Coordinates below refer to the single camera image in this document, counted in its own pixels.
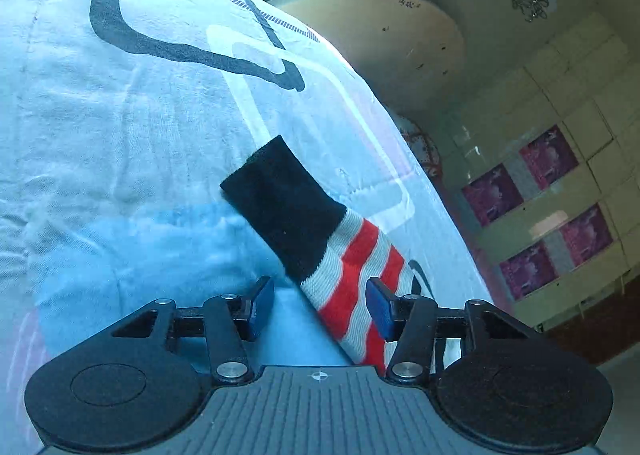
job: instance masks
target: black line pattern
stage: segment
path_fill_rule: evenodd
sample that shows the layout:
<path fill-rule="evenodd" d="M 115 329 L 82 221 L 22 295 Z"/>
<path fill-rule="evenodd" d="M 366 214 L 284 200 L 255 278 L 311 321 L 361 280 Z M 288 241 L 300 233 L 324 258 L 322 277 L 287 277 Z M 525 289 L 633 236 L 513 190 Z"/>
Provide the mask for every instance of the black line pattern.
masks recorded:
<path fill-rule="evenodd" d="M 274 47 L 284 49 L 264 15 L 251 0 L 244 0 Z M 148 54 L 165 60 L 200 63 L 218 70 L 261 78 L 284 90 L 305 88 L 305 81 L 294 63 L 282 60 L 284 72 L 276 74 L 256 63 L 241 58 L 206 51 L 188 44 L 171 44 L 137 32 L 122 17 L 120 0 L 91 0 L 89 20 L 98 38 L 131 54 Z"/>
<path fill-rule="evenodd" d="M 247 4 L 242 2 L 242 0 L 230 0 L 230 1 L 233 2 L 234 4 L 240 6 L 241 8 L 244 8 L 244 9 L 247 9 L 247 10 L 251 10 L 251 8 Z M 283 28 L 286 28 L 286 29 L 289 29 L 290 31 L 302 34 L 303 36 L 306 36 L 307 38 L 313 40 L 314 42 L 320 42 L 320 40 L 315 35 L 315 33 L 313 31 L 311 31 L 311 29 L 309 29 L 309 28 L 306 28 L 306 29 L 297 28 L 293 24 L 290 24 L 289 22 L 285 22 L 284 20 L 278 18 L 277 16 L 270 15 L 269 13 L 265 13 L 264 11 L 260 11 L 260 14 L 262 14 L 262 16 L 264 16 L 264 18 L 266 18 L 267 20 L 269 20 L 271 22 L 274 22 L 275 24 L 278 24 L 279 26 L 282 26 Z"/>
<path fill-rule="evenodd" d="M 422 281 L 424 282 L 424 286 L 427 288 L 427 291 L 429 291 L 429 294 L 431 294 L 431 299 L 436 299 L 435 296 L 433 295 L 433 291 L 431 291 L 431 284 L 429 283 L 429 280 L 427 279 L 427 275 L 424 274 L 424 271 L 422 270 L 422 266 L 417 262 L 417 260 L 409 260 L 409 262 L 407 262 L 407 264 L 409 265 L 409 268 L 415 273 L 418 273 L 418 275 L 420 276 L 420 278 L 422 279 Z M 413 288 L 412 288 L 412 294 L 420 294 L 419 292 L 414 292 Z"/>

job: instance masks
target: wooden panel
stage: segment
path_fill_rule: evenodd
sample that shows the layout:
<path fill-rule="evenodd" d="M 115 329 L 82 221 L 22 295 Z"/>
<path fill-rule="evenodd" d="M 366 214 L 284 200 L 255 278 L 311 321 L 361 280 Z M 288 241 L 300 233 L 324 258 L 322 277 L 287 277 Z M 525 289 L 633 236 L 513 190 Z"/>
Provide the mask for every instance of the wooden panel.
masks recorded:
<path fill-rule="evenodd" d="M 640 278 L 584 313 L 545 332 L 563 349 L 599 365 L 640 342 Z"/>

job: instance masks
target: black sock cuff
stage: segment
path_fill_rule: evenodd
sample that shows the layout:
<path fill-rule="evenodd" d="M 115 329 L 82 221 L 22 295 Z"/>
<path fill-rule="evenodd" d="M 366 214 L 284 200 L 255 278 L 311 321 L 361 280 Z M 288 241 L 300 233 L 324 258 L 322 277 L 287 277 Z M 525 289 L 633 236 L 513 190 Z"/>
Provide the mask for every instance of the black sock cuff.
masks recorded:
<path fill-rule="evenodd" d="M 346 212 L 322 190 L 281 136 L 251 155 L 220 188 L 297 282 L 318 268 L 327 240 Z"/>

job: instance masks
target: mattress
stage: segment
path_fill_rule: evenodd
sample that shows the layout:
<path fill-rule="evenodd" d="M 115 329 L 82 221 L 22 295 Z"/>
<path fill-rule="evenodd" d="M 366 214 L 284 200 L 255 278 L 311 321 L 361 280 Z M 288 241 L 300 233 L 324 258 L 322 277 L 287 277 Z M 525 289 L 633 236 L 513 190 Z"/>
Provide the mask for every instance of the mattress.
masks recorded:
<path fill-rule="evenodd" d="M 30 375 L 158 297 L 196 306 L 270 275 L 274 307 L 252 363 L 349 363 L 220 190 L 277 135 L 414 261 L 423 294 L 442 307 L 490 299 L 385 109 L 301 22 L 261 0 L 0 3 L 7 453 L 40 447 L 22 402 Z"/>

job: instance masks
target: ridged plastic surface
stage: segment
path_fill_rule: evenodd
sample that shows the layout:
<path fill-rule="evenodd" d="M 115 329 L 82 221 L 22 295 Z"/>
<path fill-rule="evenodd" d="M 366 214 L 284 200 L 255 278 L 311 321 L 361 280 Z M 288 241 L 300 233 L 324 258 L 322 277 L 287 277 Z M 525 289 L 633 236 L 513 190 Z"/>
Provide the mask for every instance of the ridged plastic surface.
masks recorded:
<path fill-rule="evenodd" d="M 267 367 L 217 390 L 187 428 L 141 455 L 489 455 L 461 437 L 416 388 L 372 367 Z M 595 454 L 583 449 L 580 455 Z M 66 455 L 48 448 L 43 455 Z"/>

